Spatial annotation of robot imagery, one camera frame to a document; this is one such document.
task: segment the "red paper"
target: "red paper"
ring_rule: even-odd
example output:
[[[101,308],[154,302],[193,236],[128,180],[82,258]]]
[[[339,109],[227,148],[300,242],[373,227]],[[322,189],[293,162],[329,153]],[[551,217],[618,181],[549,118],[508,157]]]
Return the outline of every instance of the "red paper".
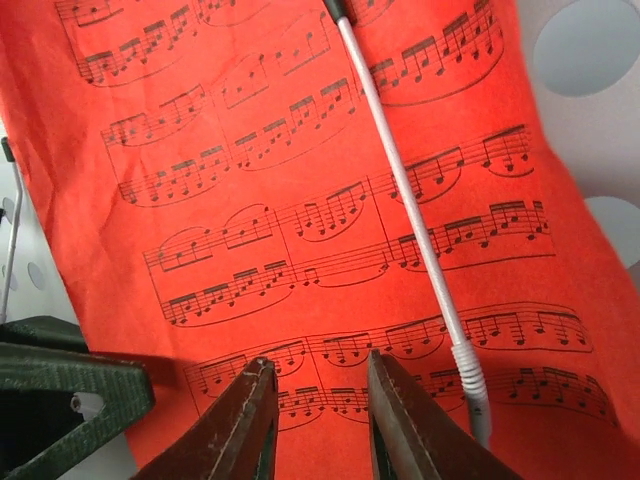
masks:
[[[526,478],[632,478],[640,306],[547,147],[514,2],[354,0],[355,31]],[[11,144],[94,352],[145,359],[140,465],[256,355],[277,478],[371,478],[365,364],[464,428],[438,306],[318,1],[3,2]],[[168,358],[152,361],[150,358]]]

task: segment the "white rod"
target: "white rod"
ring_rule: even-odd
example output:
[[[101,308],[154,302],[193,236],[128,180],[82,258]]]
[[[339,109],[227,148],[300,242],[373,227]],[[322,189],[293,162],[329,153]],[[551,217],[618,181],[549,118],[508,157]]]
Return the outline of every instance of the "white rod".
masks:
[[[18,165],[11,163],[13,168],[13,177],[16,181],[16,203],[13,207],[13,219],[11,220],[11,233],[9,234],[9,249],[7,252],[7,263],[4,269],[4,286],[2,288],[2,303],[0,303],[0,325],[7,321],[7,308],[9,304],[9,288],[11,287],[11,275],[13,274],[13,261],[16,253],[16,244],[18,240],[18,225],[20,223],[20,210],[22,209],[22,181]]]
[[[391,165],[393,176],[396,179],[400,196],[402,197],[407,214],[409,215],[409,221],[411,222],[411,227],[413,228],[413,232],[416,236],[416,242],[420,248],[420,253],[424,259],[425,266],[427,267],[427,273],[431,279],[431,284],[433,285],[438,304],[440,305],[445,325],[449,330],[451,342],[454,345],[461,344],[466,341],[464,330],[460,324],[458,313],[453,304],[453,300],[451,299],[451,293],[449,292],[447,282],[442,273],[442,269],[440,268],[440,264],[438,263],[438,257],[433,251],[433,245],[431,245],[429,233],[427,232],[427,227],[425,226],[424,219],[422,218],[420,207],[415,199],[413,190],[411,189],[409,177],[407,177],[407,172],[400,158],[400,154],[398,153],[398,149],[396,148],[396,143],[393,139],[389,124],[387,123],[384,111],[382,110],[382,104],[380,103],[378,92],[373,83],[373,78],[371,78],[371,73],[369,72],[369,68],[362,56],[362,52],[358,46],[358,41],[353,34],[349,19],[343,17],[338,20],[338,29],[342,34],[344,43],[347,46],[347,50],[351,55],[353,64],[355,65],[358,75],[360,76],[360,80],[362,81],[364,93],[367,96],[369,107],[373,114],[373,120],[378,128],[378,133],[382,139],[382,146],[384,147],[387,158],[389,159],[389,164]]]

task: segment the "white cable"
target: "white cable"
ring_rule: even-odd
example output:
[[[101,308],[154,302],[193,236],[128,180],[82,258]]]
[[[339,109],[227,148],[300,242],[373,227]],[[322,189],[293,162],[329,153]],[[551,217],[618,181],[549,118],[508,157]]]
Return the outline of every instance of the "white cable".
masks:
[[[11,220],[11,233],[9,234],[9,249],[7,252],[7,263],[4,269],[4,286],[2,287],[2,302],[0,303],[0,325],[7,321],[7,307],[9,304],[9,288],[11,286],[11,276],[13,274],[13,259],[16,253],[18,240],[18,225],[20,223],[20,210],[22,209],[22,181],[18,165],[11,162],[13,176],[16,181],[16,202],[13,208],[13,219]]]
[[[411,227],[416,237],[416,242],[420,248],[420,253],[427,267],[427,273],[429,274],[438,304],[440,305],[442,317],[444,318],[451,342],[453,343],[451,351],[460,373],[462,388],[467,397],[471,432],[481,445],[488,448],[489,435],[491,434],[491,418],[489,414],[489,397],[487,395],[487,387],[480,362],[475,355],[473,346],[467,340],[460,319],[458,318],[458,313],[451,299],[451,293],[447,287],[442,269],[438,264],[438,257],[431,245],[429,233],[422,218],[420,207],[411,189],[407,172],[398,153],[389,124],[387,123],[378,92],[373,83],[373,78],[371,78],[371,73],[362,56],[358,41],[353,34],[351,23],[347,17],[342,17],[337,21],[337,25],[349,51],[351,60],[356,67],[360,81],[362,82],[364,93],[369,102],[369,108],[373,114],[373,120],[375,121],[378,134],[382,140],[382,146],[387,154],[393,176],[395,177],[400,196],[404,202]]]

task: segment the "gray circle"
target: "gray circle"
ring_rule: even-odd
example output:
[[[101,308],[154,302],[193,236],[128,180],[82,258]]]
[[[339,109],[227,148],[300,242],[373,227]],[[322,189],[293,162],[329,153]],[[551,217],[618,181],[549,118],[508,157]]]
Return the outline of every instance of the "gray circle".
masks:
[[[578,0],[544,26],[533,65],[549,90],[566,97],[600,92],[640,55],[640,16],[623,0]]]
[[[7,266],[2,266],[2,278],[5,276],[5,272],[7,270]],[[9,288],[14,292],[18,289],[18,279],[16,278],[16,274],[11,272],[11,281],[9,282]]]
[[[46,282],[44,280],[44,274],[42,273],[42,270],[40,270],[40,267],[38,267],[33,262],[29,262],[27,264],[27,273],[29,274],[29,278],[31,279],[31,283],[33,283],[34,287],[36,287],[38,290],[45,289]]]
[[[2,208],[4,209],[4,215],[7,218],[7,220],[9,220],[9,223],[13,221],[14,207],[15,205],[13,204],[13,200],[7,197],[2,199]]]

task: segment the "ribbed cable end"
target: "ribbed cable end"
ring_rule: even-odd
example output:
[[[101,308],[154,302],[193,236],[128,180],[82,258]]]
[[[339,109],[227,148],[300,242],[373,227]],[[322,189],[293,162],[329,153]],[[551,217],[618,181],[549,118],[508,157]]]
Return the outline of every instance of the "ribbed cable end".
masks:
[[[489,449],[491,436],[491,412],[489,410],[489,395],[484,381],[480,361],[470,342],[451,347],[456,361],[462,389],[464,390],[471,419],[471,434],[480,445]]]

